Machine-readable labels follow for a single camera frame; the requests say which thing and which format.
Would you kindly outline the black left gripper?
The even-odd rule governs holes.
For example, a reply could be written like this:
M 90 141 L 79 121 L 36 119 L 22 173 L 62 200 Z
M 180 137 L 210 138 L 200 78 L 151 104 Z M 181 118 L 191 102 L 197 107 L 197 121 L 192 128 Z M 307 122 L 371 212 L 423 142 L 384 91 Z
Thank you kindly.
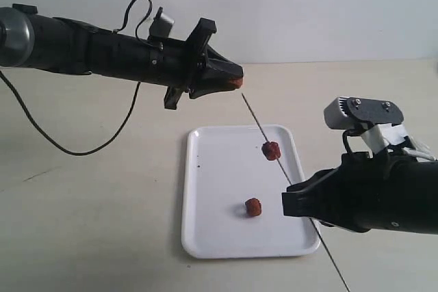
M 135 40 L 120 46 L 114 62 L 114 76 L 167 87 L 164 107 L 175 110 L 184 92 L 190 99 L 208 94 L 234 91 L 230 79 L 242 79 L 243 68 L 207 45 L 217 32 L 214 21 L 200 18 L 186 40 L 152 38 L 151 46 Z M 205 52 L 203 75 L 198 63 Z

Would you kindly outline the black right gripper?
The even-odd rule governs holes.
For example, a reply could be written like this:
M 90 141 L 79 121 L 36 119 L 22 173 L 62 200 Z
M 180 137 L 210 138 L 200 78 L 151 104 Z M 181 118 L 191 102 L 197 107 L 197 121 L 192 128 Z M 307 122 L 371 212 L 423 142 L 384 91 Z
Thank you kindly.
M 281 194 L 284 216 L 338 219 L 339 227 L 357 233 L 437 233 L 436 161 L 356 154 L 344 153 L 338 168 L 287 187 Z

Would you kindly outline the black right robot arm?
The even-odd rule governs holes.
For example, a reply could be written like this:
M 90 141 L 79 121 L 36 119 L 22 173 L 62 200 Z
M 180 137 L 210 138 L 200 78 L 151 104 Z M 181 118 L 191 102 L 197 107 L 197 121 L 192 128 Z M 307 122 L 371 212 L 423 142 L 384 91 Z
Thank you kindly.
M 437 234 L 437 162 L 408 155 L 344 153 L 282 194 L 283 213 L 356 233 L 393 230 Z

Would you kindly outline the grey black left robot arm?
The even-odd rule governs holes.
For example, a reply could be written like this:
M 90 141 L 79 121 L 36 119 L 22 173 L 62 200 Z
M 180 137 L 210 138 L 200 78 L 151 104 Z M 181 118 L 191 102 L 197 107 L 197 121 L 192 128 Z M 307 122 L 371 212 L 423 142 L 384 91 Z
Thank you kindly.
M 1 66 L 162 85 L 166 109 L 176 109 L 183 93 L 196 99 L 242 86 L 243 68 L 208 44 L 214 21 L 200 18 L 186 40 L 170 38 L 173 24 L 159 9 L 144 40 L 14 4 L 1 8 Z

